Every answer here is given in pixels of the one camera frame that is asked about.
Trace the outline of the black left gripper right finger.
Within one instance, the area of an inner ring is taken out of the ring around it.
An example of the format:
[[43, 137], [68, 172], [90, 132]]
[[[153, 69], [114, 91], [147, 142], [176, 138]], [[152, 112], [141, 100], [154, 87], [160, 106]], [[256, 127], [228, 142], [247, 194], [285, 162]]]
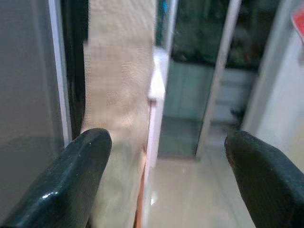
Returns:
[[304, 173], [276, 147], [229, 132], [225, 152], [256, 228], [304, 228]]

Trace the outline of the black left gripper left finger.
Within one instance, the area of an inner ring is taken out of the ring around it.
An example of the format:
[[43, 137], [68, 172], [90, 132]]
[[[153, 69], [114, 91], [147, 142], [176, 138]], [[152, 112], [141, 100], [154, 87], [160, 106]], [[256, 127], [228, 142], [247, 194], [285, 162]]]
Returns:
[[111, 148], [106, 129], [80, 134], [35, 179], [0, 228], [86, 228]]

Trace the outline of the beige woven curtain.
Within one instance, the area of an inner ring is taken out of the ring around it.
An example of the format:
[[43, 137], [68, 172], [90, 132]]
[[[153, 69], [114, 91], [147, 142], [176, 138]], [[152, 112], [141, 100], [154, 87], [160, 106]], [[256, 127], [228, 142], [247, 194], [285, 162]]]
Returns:
[[156, 0], [90, 0], [82, 131], [106, 129], [112, 149], [91, 228], [133, 228], [146, 163]]

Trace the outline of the dark glass sliding door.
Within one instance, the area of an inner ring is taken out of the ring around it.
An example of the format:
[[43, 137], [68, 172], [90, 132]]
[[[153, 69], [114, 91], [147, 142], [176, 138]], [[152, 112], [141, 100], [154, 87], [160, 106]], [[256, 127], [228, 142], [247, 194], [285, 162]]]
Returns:
[[[204, 125], [230, 0], [178, 0], [159, 139], [160, 158], [193, 158]], [[263, 47], [251, 37], [257, 0], [241, 0], [217, 102], [220, 124], [239, 126]]]

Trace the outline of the red sticker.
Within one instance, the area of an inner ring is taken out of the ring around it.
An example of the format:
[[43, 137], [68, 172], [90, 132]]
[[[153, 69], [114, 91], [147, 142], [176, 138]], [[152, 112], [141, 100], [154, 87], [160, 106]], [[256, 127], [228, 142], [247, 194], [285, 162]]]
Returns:
[[304, 45], [304, 5], [292, 13], [292, 23]]

